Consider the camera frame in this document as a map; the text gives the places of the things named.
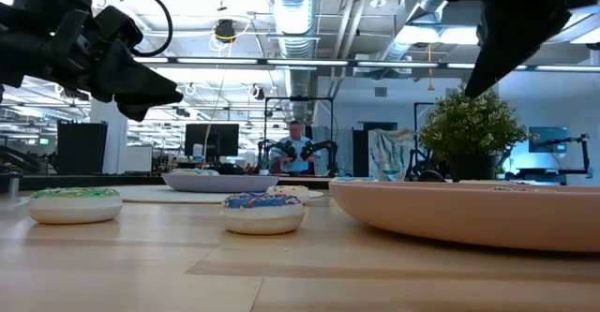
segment colorful sprinkles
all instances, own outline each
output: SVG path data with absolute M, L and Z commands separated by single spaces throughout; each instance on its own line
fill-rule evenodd
M 110 197 L 119 196 L 119 192 L 109 188 L 93 188 L 93 187 L 72 187 L 72 188 L 47 188 L 40 190 L 31 195 L 32 199 L 47 198 L 47 197 Z
M 269 195 L 266 193 L 241 193 L 231 195 L 223 202 L 225 208 L 239 208 L 240 210 L 293 204 L 302 204 L 302 202 L 295 196 L 286 194 Z

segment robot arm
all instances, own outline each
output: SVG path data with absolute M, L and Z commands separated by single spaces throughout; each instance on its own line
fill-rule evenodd
M 261 150 L 263 148 L 264 148 L 264 158 L 266 158 L 266 159 L 268 159 L 270 157 L 269 154 L 271 152 L 271 149 L 273 149 L 273 148 L 278 149 L 281 153 L 284 153 L 285 155 L 290 157 L 292 160 L 295 160 L 298 157 L 296 150 L 292 147 L 292 143 L 289 141 L 287 141 L 285 143 L 271 141 L 271 140 L 260 141 L 259 142 L 259 156 L 261 155 Z
M 318 143 L 307 142 L 307 144 L 302 147 L 302 153 L 300 153 L 300 157 L 305 161 L 313 156 L 316 152 L 326 149 L 329 155 L 329 163 L 327 165 L 327 169 L 329 170 L 329 176 L 335 177 L 338 174 L 338 164 L 336 163 L 336 156 L 338 155 L 338 144 L 334 141 L 323 141 Z
M 465 89 L 469 97 L 486 92 L 558 35 L 571 18 L 571 9 L 598 4 L 598 0 L 481 1 L 482 21 L 477 27 L 481 51 Z
M 114 100 L 126 117 L 141 121 L 152 106 L 182 100 L 172 82 L 136 62 L 133 47 L 143 35 L 115 7 L 96 17 L 92 0 L 14 0 L 0 4 L 0 83 L 20 87 L 25 75 L 84 90 L 93 98 Z M 167 17 L 172 30 L 171 17 Z

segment sprinkled donut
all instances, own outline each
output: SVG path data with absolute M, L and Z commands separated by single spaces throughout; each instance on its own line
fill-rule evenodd
M 123 201 L 109 188 L 52 188 L 31 195 L 29 215 L 39 223 L 80 224 L 115 218 Z
M 285 194 L 297 197 L 301 202 L 310 200 L 310 191 L 305 186 L 269 186 L 266 189 L 269 195 Z
M 231 195 L 221 211 L 227 230 L 245 234 L 278 234 L 296 230 L 304 206 L 295 196 L 266 193 Z

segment person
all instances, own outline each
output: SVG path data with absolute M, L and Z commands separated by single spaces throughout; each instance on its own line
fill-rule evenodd
M 291 142 L 292 147 L 295 149 L 297 154 L 296 159 L 292 159 L 277 148 L 271 149 L 271 159 L 279 163 L 281 166 L 281 171 L 290 175 L 309 175 L 310 171 L 308 170 L 308 162 L 314 163 L 315 160 L 321 156 L 321 154 L 319 152 L 315 152 L 312 156 L 309 156 L 306 161 L 302 159 L 302 157 L 300 157 L 302 148 L 307 145 L 308 142 L 312 143 L 312 141 L 303 135 L 304 126 L 302 126 L 300 122 L 295 120 L 290 122 L 288 129 L 290 130 L 290 136 L 279 140 L 279 142 Z

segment flower pot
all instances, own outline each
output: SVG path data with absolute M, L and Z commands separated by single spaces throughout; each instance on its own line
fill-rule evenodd
M 499 156 L 450 156 L 452 180 L 494 180 Z

